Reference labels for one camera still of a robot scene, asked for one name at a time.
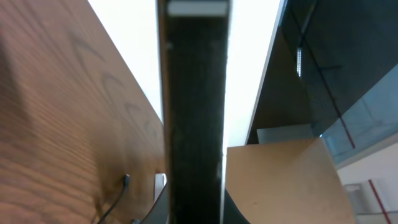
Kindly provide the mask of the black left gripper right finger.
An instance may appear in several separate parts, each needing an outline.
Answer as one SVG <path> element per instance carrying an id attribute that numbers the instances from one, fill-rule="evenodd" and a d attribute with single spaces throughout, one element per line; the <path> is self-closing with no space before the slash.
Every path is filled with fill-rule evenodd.
<path id="1" fill-rule="evenodd" d="M 250 224 L 226 189 L 224 190 L 223 224 Z"/>

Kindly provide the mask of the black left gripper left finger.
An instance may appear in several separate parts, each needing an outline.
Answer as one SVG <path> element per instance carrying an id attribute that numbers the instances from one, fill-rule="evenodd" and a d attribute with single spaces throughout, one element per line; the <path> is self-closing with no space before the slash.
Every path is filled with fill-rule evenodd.
<path id="1" fill-rule="evenodd" d="M 166 184 L 155 201 L 150 212 L 142 219 L 132 220 L 132 224 L 168 224 L 169 223 L 169 186 Z"/>

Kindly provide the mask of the white power strip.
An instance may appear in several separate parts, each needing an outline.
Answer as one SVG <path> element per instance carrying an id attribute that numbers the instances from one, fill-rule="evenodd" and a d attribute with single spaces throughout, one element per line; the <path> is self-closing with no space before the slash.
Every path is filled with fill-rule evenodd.
<path id="1" fill-rule="evenodd" d="M 167 183 L 167 176 L 165 173 L 156 173 L 155 175 L 155 185 L 154 185 L 154 201 L 157 200 L 161 191 Z"/>

